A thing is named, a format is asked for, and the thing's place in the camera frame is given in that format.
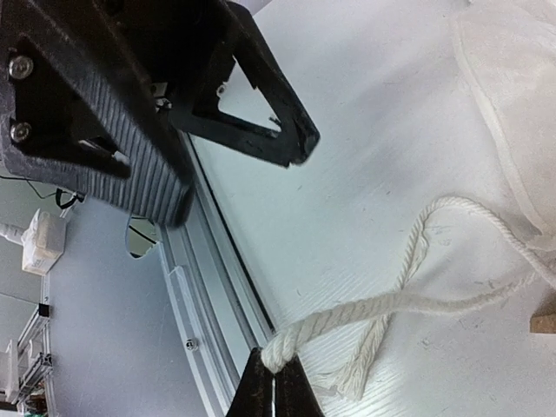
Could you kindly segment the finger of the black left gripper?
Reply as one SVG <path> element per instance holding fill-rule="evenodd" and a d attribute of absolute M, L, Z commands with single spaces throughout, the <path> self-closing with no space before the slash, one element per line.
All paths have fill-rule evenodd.
<path fill-rule="evenodd" d="M 171 92 L 173 125 L 192 135 L 282 167 L 303 164 L 320 133 L 275 60 L 251 13 L 231 1 L 201 1 L 186 62 Z M 239 69 L 248 97 L 269 113 L 250 121 L 223 111 Z"/>
<path fill-rule="evenodd" d="M 2 2 L 1 160 L 164 226 L 194 194 L 187 151 L 98 1 Z"/>

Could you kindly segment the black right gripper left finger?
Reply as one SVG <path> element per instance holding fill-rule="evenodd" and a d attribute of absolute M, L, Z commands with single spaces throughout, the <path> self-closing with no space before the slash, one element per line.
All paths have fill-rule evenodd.
<path fill-rule="evenodd" d="M 273 416 L 273 380 L 262 362 L 261 348 L 252 349 L 226 416 Z"/>

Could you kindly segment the wooden pet bed frame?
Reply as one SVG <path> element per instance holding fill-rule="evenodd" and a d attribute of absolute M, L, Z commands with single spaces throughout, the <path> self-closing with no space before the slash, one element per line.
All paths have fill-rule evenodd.
<path fill-rule="evenodd" d="M 538 309 L 530 319 L 529 331 L 532 334 L 556 334 L 555 306 Z"/>

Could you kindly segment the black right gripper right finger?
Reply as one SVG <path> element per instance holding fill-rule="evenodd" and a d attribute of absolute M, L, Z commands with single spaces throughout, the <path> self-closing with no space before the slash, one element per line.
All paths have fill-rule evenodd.
<path fill-rule="evenodd" d="M 275 375 L 275 416 L 324 416 L 299 358 L 293 358 Z"/>

